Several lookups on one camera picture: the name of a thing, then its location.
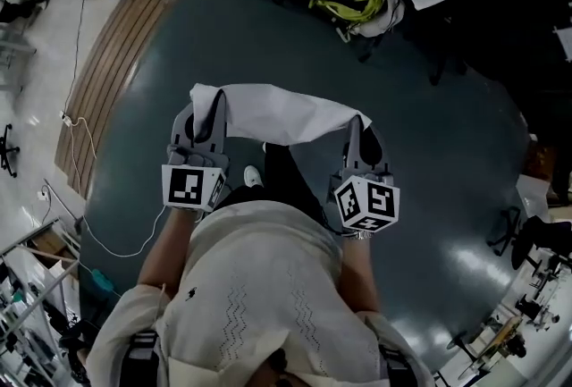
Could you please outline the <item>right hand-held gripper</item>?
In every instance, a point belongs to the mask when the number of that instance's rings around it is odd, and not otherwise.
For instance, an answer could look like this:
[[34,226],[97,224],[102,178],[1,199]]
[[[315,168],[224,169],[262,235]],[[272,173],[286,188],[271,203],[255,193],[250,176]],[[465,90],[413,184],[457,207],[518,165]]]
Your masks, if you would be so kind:
[[363,130],[355,115],[346,128],[341,169],[331,177],[331,201],[344,233],[377,233],[399,220],[400,189],[394,185],[382,134]]

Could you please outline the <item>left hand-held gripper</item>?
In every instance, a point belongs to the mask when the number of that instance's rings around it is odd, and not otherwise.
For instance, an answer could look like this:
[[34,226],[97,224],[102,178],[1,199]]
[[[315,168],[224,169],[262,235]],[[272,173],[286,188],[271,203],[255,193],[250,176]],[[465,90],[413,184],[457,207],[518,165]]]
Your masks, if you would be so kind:
[[[175,117],[172,143],[207,152],[223,152],[226,139],[226,95],[219,89],[209,112],[209,143],[194,142],[194,108],[188,103]],[[210,213],[223,192],[227,170],[189,165],[162,165],[162,192],[165,206]]]

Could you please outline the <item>person's left hand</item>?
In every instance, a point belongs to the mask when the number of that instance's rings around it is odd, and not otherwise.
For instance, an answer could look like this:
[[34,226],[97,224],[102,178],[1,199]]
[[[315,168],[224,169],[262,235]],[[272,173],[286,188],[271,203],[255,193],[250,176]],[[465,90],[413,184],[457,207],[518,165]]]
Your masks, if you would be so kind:
[[171,144],[167,148],[169,165],[189,165],[196,167],[221,168],[226,171],[229,167],[229,157],[224,154],[207,152],[201,148],[186,148]]

